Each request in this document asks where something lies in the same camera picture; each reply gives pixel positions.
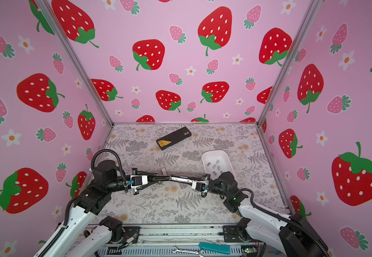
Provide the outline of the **black stapler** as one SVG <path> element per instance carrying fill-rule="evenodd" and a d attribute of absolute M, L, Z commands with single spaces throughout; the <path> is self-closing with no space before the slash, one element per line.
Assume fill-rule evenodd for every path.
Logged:
<path fill-rule="evenodd" d="M 161 137 L 156 140 L 159 148 L 163 151 L 168 147 L 171 147 L 184 139 L 191 137 L 192 134 L 187 127 L 182 127 L 164 137 Z"/>

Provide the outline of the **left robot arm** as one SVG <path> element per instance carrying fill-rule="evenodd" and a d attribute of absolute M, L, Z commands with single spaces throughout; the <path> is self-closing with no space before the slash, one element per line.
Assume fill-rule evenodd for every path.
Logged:
<path fill-rule="evenodd" d="M 132 170 L 126 175 L 113 161 L 102 161 L 92 168 L 93 180 L 67 205 L 64 221 L 36 253 L 37 257 L 91 257 L 107 243 L 122 250 L 137 242 L 139 228 L 125 231 L 122 222 L 113 217 L 103 219 L 77 246 L 80 234 L 111 200 L 114 192 L 147 187 L 152 173 Z"/>

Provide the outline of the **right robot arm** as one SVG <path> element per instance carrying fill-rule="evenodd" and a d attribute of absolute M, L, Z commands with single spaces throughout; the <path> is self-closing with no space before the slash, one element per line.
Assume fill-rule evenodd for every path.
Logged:
<path fill-rule="evenodd" d="M 280 214 L 254 200 L 254 192 L 239 188 L 231 172 L 219 178 L 193 180 L 191 187 L 206 196 L 217 194 L 232 213 L 242 217 L 240 227 L 251 239 L 261 241 L 288 257 L 328 257 L 328 247 L 300 214 Z"/>

